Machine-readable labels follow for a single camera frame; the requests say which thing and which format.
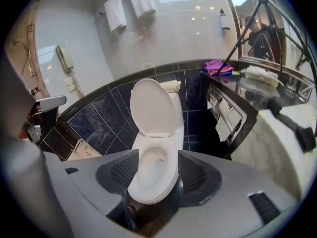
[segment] wall phone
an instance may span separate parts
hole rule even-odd
[[[59,61],[61,63],[61,66],[62,66],[63,70],[67,74],[70,73],[70,75],[71,75],[71,77],[73,79],[73,82],[75,84],[77,92],[79,93],[79,95],[81,97],[84,97],[84,94],[81,91],[79,82],[78,82],[78,80],[76,78],[76,74],[75,74],[74,69],[73,69],[74,68],[74,63],[73,63],[73,60],[72,60],[72,58],[70,56],[69,51],[67,50],[67,48],[62,47],[60,45],[57,45],[56,53],[57,53],[57,56],[59,58]]]

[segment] purple cloth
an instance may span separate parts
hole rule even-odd
[[[208,72],[213,70],[219,70],[221,66],[222,66],[222,61],[219,59],[208,61],[208,62],[205,62],[204,64],[204,68]],[[230,70],[233,70],[233,68],[227,64],[225,65],[225,67],[221,69],[221,72],[228,72]]]

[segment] wall outlet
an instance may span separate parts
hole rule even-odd
[[[149,69],[149,68],[154,68],[154,63],[153,62],[144,62],[142,64],[142,69]]]
[[[72,77],[65,79],[64,82],[70,93],[76,89],[76,85]]]

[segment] bottle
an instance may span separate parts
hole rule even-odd
[[[225,30],[225,29],[230,30],[229,19],[228,19],[228,16],[224,13],[223,9],[220,10],[219,19],[220,19],[222,29],[223,30]]]

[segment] toilet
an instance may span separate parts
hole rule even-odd
[[[178,150],[183,149],[184,122],[177,89],[169,93],[146,78],[131,91],[130,109],[139,129],[132,149],[139,149],[139,168],[128,187],[143,204],[163,200],[178,179]]]

